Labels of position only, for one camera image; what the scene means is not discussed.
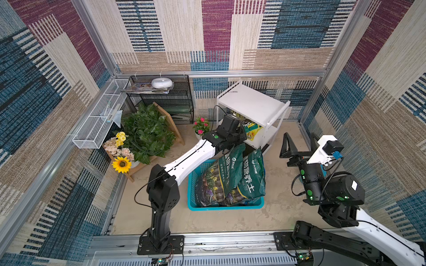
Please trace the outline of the green soil bag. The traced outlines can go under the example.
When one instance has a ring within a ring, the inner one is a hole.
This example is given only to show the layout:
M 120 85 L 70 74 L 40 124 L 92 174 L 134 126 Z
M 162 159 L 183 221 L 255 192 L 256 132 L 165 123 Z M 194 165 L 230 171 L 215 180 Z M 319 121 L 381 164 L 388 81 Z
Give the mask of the green soil bag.
M 220 206 L 219 203 L 231 190 L 232 175 L 239 168 L 245 150 L 245 144 L 234 147 L 202 173 L 195 185 L 195 202 L 198 206 Z
M 231 190 L 220 206 L 258 205 L 266 195 L 266 171 L 261 149 L 241 158 L 239 168 L 232 175 Z

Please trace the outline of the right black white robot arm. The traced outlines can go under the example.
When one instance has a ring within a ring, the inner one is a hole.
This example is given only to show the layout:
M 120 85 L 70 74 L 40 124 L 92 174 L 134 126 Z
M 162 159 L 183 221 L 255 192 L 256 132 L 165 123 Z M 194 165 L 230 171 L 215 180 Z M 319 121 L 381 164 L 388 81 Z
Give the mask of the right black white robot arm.
M 423 266 L 426 244 L 409 241 L 372 218 L 361 205 L 365 190 L 354 175 L 338 171 L 344 146 L 333 135 L 311 136 L 310 151 L 298 151 L 289 133 L 285 133 L 280 158 L 289 167 L 298 167 L 295 179 L 301 180 L 304 202 L 318 206 L 318 214 L 330 226 L 352 233 L 357 239 L 336 235 L 310 223 L 297 221 L 288 240 L 276 233 L 278 250 L 330 250 L 366 266 Z

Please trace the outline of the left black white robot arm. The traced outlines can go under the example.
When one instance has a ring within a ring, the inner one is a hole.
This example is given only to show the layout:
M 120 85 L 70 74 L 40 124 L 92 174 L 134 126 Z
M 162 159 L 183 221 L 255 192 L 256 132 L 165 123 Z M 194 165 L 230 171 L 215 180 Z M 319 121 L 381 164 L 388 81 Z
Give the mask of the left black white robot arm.
M 169 246 L 170 215 L 180 199 L 179 185 L 182 181 L 206 160 L 231 150 L 245 140 L 246 134 L 239 122 L 223 121 L 180 158 L 166 166 L 153 166 L 146 189 L 152 209 L 151 226 L 146 236 L 156 253 L 164 253 Z

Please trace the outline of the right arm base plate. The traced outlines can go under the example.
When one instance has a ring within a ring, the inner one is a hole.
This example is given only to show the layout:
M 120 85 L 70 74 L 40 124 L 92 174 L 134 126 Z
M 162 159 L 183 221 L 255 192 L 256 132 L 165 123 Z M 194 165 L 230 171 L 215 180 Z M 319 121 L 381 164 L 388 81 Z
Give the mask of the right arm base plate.
M 292 232 L 275 232 L 273 233 L 277 250 L 308 250 L 322 249 L 323 247 L 310 240 L 305 235 L 294 235 Z

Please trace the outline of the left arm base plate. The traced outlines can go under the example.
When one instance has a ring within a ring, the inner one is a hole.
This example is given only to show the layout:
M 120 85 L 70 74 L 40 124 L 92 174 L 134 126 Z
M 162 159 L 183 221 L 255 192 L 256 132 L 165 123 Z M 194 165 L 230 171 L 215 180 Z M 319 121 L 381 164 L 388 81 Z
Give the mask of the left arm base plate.
M 154 241 L 148 236 L 141 236 L 137 249 L 139 256 L 151 256 L 158 254 L 182 254 L 185 244 L 184 235 L 171 235 L 161 240 L 159 244 L 154 244 Z

